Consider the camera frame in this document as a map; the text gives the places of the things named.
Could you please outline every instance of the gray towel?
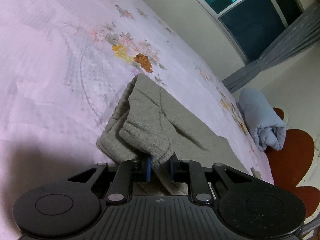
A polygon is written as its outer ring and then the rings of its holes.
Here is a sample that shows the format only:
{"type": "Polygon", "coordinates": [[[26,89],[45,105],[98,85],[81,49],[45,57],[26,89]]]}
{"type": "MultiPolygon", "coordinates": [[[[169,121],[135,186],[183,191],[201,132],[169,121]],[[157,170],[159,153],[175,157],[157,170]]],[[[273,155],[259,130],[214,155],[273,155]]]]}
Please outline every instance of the gray towel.
{"type": "Polygon", "coordinates": [[[286,125],[268,103],[265,96],[253,88],[245,88],[239,97],[240,111],[259,150],[267,146],[279,151],[283,148],[286,125]]]}
{"type": "Polygon", "coordinates": [[[97,146],[118,163],[139,158],[141,152],[151,155],[152,168],[159,181],[140,183],[150,195],[188,193],[186,184],[170,180],[168,160],[174,152],[178,159],[198,161],[204,167],[224,163],[248,173],[227,139],[214,134],[143,74],[128,84],[97,146]]]}

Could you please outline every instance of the logo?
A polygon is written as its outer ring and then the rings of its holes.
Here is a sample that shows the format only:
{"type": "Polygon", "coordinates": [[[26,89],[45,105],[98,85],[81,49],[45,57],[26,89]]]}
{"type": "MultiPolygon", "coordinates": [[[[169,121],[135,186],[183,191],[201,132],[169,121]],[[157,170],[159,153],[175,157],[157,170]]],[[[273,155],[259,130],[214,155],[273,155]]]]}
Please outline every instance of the logo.
{"type": "Polygon", "coordinates": [[[156,201],[157,201],[158,203],[162,203],[162,202],[164,202],[164,199],[163,199],[163,198],[157,198],[156,201]]]}

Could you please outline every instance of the metal pin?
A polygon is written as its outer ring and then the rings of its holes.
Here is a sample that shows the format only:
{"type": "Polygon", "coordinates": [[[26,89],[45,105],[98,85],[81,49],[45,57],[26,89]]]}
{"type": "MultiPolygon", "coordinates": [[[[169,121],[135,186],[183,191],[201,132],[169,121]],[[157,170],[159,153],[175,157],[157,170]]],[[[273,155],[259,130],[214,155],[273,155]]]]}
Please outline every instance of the metal pin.
{"type": "Polygon", "coordinates": [[[196,199],[203,202],[208,202],[211,200],[211,196],[206,193],[201,193],[196,196],[196,199]]]}
{"type": "Polygon", "coordinates": [[[123,200],[123,198],[124,198],[124,196],[123,196],[122,194],[119,194],[119,193],[111,194],[111,195],[108,197],[109,200],[114,201],[114,202],[123,200]]]}

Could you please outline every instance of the floral pattern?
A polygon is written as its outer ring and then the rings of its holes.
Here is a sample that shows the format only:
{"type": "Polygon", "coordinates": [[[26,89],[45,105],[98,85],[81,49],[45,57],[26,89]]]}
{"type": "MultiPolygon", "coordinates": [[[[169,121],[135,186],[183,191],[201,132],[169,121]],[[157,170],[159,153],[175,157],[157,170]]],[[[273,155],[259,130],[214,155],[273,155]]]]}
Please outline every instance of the floral pattern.
{"type": "Polygon", "coordinates": [[[236,122],[239,129],[244,133],[245,136],[248,136],[249,132],[247,130],[247,127],[244,124],[244,120],[238,108],[235,107],[235,105],[231,103],[221,91],[219,91],[219,93],[221,95],[220,103],[223,106],[223,108],[225,108],[231,113],[233,120],[236,122]]]}
{"type": "Polygon", "coordinates": [[[172,29],[169,28],[169,26],[164,23],[162,20],[157,19],[158,23],[166,30],[168,31],[171,35],[175,35],[174,31],[172,29]]]}
{"type": "Polygon", "coordinates": [[[202,78],[208,82],[212,82],[212,76],[210,76],[210,74],[205,74],[204,71],[199,68],[198,66],[195,66],[195,69],[199,71],[200,75],[202,76],[202,78]]]}
{"type": "Polygon", "coordinates": [[[155,76],[154,80],[155,80],[155,82],[156,82],[158,85],[162,84],[164,87],[167,86],[167,84],[164,83],[164,82],[162,81],[162,79],[160,78],[160,74],[158,74],[158,76],[155,76]]]}
{"type": "Polygon", "coordinates": [[[138,13],[143,16],[145,19],[148,19],[148,15],[146,15],[143,11],[141,11],[139,8],[137,8],[138,13]]]}
{"type": "Polygon", "coordinates": [[[127,17],[127,18],[131,18],[132,20],[134,20],[134,16],[128,12],[127,10],[125,9],[122,9],[119,5],[116,4],[116,8],[118,9],[118,12],[120,13],[120,15],[122,17],[127,17]]]}
{"type": "MultiPolygon", "coordinates": [[[[129,17],[134,19],[133,15],[127,10],[122,9],[120,6],[115,5],[119,13],[123,17],[129,17]]],[[[70,26],[75,28],[77,35],[81,35],[81,32],[85,32],[88,28],[79,26],[70,26]]],[[[116,33],[116,24],[114,21],[99,25],[98,27],[91,29],[92,45],[98,51],[107,52],[111,49],[114,52],[115,57],[124,60],[128,65],[131,65],[133,69],[130,71],[137,75],[138,73],[153,73],[153,67],[159,67],[161,70],[168,70],[163,64],[160,63],[159,55],[160,51],[155,49],[148,40],[134,41],[134,38],[130,33],[121,32],[116,33]]],[[[159,77],[156,77],[155,81],[158,84],[165,85],[159,77]]]]}

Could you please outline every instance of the pink comforter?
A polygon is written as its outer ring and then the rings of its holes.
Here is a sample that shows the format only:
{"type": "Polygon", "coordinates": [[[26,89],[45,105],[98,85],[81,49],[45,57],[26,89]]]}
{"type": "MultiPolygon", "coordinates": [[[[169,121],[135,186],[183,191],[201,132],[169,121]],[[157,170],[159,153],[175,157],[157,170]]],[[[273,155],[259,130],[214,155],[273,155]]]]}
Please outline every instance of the pink comforter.
{"type": "Polygon", "coordinates": [[[127,83],[164,87],[273,183],[231,94],[142,0],[0,0],[0,239],[23,192],[90,164],[127,83]]]}

